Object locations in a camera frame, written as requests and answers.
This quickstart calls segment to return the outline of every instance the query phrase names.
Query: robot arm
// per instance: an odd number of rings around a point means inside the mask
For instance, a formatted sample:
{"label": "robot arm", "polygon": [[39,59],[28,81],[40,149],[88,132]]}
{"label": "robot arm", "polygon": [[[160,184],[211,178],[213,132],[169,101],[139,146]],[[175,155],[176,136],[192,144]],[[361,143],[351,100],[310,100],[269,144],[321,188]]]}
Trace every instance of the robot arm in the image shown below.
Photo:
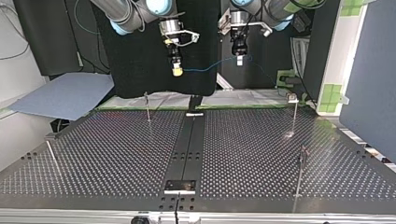
{"label": "robot arm", "polygon": [[[305,2],[309,6],[318,0]],[[249,26],[260,25],[263,35],[267,37],[273,29],[283,30],[292,20],[294,13],[300,10],[290,0],[231,0],[231,3],[231,38],[233,55],[238,56],[238,65],[242,65],[243,56],[248,54]],[[251,22],[254,17],[259,21]]]}
{"label": "robot arm", "polygon": [[[144,31],[146,23],[160,19],[163,42],[168,48],[168,58],[175,77],[183,74],[179,48],[196,43],[199,34],[182,29],[177,14],[176,0],[91,0],[104,11],[113,29],[119,35],[128,35],[139,29]],[[191,35],[191,42],[182,43],[181,36]]]}

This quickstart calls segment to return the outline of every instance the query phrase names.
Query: light blue panel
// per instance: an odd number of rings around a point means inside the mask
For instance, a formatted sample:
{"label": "light blue panel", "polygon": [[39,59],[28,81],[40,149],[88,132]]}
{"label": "light blue panel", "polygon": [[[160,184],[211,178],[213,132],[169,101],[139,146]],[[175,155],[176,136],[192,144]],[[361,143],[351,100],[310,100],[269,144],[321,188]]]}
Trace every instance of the light blue panel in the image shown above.
{"label": "light blue panel", "polygon": [[9,108],[25,114],[77,120],[114,87],[108,75],[69,73],[26,95]]}

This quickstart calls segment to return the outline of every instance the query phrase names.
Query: gray wall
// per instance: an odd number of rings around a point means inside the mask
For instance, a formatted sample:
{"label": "gray wall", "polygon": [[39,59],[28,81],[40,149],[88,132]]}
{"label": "gray wall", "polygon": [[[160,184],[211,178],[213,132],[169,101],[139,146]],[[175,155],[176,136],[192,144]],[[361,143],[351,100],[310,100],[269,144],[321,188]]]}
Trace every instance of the gray wall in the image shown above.
{"label": "gray wall", "polygon": [[396,161],[396,1],[368,7],[341,122]]}

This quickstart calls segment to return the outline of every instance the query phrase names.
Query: optical breadboard table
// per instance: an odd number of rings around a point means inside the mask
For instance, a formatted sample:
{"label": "optical breadboard table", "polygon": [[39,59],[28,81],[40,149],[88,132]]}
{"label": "optical breadboard table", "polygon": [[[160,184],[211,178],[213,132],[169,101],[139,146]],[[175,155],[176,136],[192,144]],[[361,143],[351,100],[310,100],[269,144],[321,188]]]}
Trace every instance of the optical breadboard table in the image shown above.
{"label": "optical breadboard table", "polygon": [[[0,173],[0,220],[2,209],[396,215],[396,174],[311,108],[295,121],[287,107],[202,112],[92,112]],[[168,194],[170,182],[193,187]]]}

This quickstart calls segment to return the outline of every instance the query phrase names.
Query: blue cable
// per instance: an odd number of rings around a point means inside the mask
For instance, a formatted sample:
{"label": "blue cable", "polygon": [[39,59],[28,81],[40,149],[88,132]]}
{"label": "blue cable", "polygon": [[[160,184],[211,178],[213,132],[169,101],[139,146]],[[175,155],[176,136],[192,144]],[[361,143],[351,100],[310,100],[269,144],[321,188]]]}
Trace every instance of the blue cable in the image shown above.
{"label": "blue cable", "polygon": [[190,68],[190,69],[183,69],[183,70],[184,70],[185,72],[207,72],[207,71],[209,71],[210,69],[212,69],[213,67],[216,67],[217,65],[219,65],[220,63],[224,63],[224,62],[226,62],[226,61],[230,61],[230,60],[232,60],[232,59],[235,59],[236,57],[237,57],[237,56],[233,56],[233,57],[231,57],[231,58],[223,59],[223,60],[221,60],[221,61],[218,61],[218,62],[216,62],[216,63],[210,65],[210,66],[207,67],[206,69]]}
{"label": "blue cable", "polygon": [[[213,63],[212,65],[210,65],[210,66],[207,67],[206,69],[188,68],[188,69],[183,69],[183,70],[184,70],[185,72],[201,72],[201,73],[202,73],[202,72],[207,72],[207,71],[209,71],[210,69],[212,69],[213,67],[219,65],[220,63],[224,63],[224,62],[226,62],[226,61],[230,61],[230,60],[232,60],[232,59],[234,59],[234,58],[237,58],[237,56],[233,56],[233,57],[231,57],[231,58],[226,58],[226,59],[223,59],[223,60],[218,61],[218,62],[216,62],[216,63]],[[264,72],[264,69],[262,68],[261,65],[259,65],[258,63],[253,62],[253,56],[248,55],[247,59],[248,59],[249,62],[251,62],[251,63],[253,63],[254,65],[258,66],[258,67],[260,68],[260,70],[262,70],[262,73],[263,73],[263,74],[265,74],[266,76],[268,76],[268,74],[266,74],[266,73]],[[276,82],[274,82],[274,80],[273,80],[270,76],[268,76],[268,77],[271,79],[272,83],[274,83],[274,85],[276,86]]]}

